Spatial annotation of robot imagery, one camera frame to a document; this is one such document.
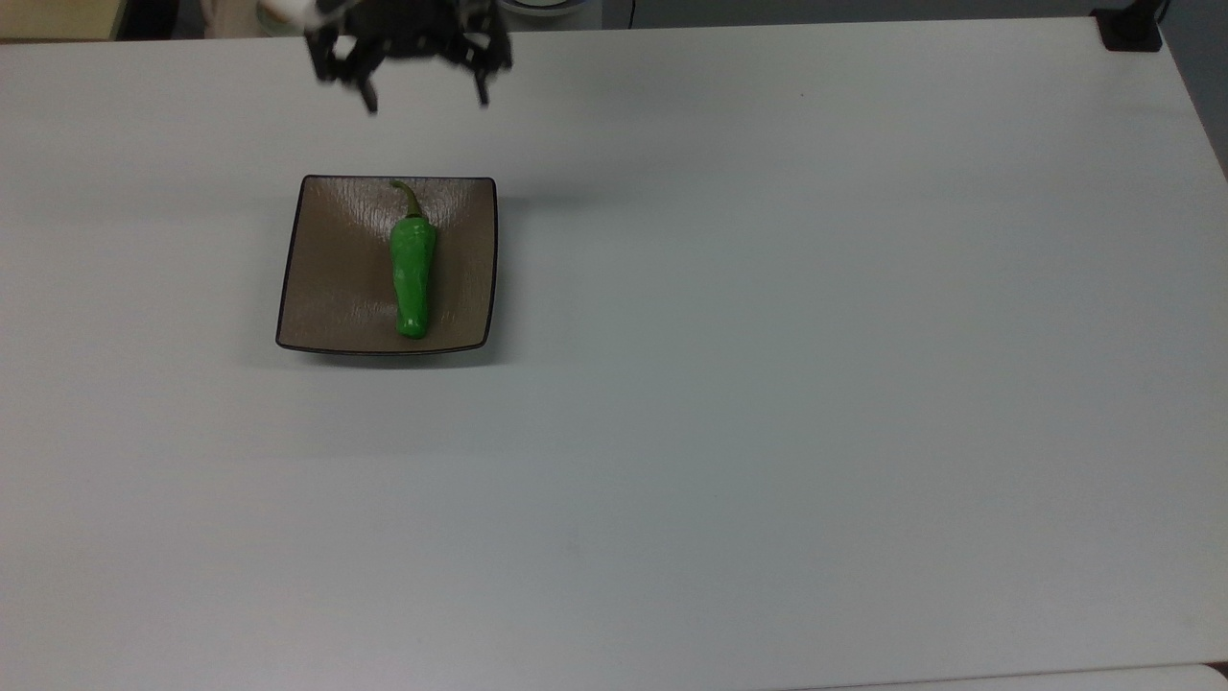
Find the pepper stem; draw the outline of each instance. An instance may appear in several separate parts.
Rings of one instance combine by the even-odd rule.
[[[389,184],[405,193],[405,199],[409,201],[409,209],[405,211],[406,218],[422,215],[422,207],[418,205],[418,195],[408,184],[399,179],[394,179]]]

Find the plate rim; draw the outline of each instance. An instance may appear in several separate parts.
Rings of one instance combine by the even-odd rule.
[[[308,345],[297,345],[291,342],[285,342],[281,339],[281,325],[286,314],[286,287],[290,284],[290,264],[295,255],[295,242],[298,239],[298,216],[303,210],[303,194],[307,191],[307,180],[313,178],[340,178],[340,179],[399,179],[399,180],[413,180],[413,179],[484,179],[490,182],[490,194],[491,203],[495,210],[495,238],[494,245],[491,247],[494,261],[491,261],[490,269],[490,298],[486,301],[486,324],[481,330],[481,340],[469,344],[458,345],[456,349],[432,349],[430,351],[339,351],[335,349],[311,349]],[[298,183],[298,203],[295,207],[295,220],[293,225],[290,227],[290,245],[286,249],[286,270],[281,275],[281,299],[278,306],[278,331],[274,336],[274,341],[279,347],[286,351],[297,351],[300,353],[321,353],[325,356],[365,356],[365,357],[382,357],[382,356],[440,356],[445,353],[460,353],[464,351],[475,351],[481,349],[490,338],[490,324],[494,320],[495,314],[495,284],[499,281],[499,184],[495,178],[489,176],[395,176],[395,174],[327,174],[327,173],[309,173],[305,174],[302,180]]]

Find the brown plate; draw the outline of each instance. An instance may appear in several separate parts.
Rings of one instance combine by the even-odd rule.
[[[388,234],[405,215],[400,179],[438,228],[420,339],[397,333]],[[495,180],[307,176],[290,236],[278,345],[292,351],[408,356],[480,349],[495,301]]]

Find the white object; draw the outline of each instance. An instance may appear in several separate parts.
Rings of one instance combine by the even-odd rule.
[[[486,110],[435,63],[368,118],[296,39],[0,47],[0,687],[1228,658],[1228,185],[1167,52],[1088,18],[516,50]],[[325,172],[499,182],[484,350],[276,349]]]

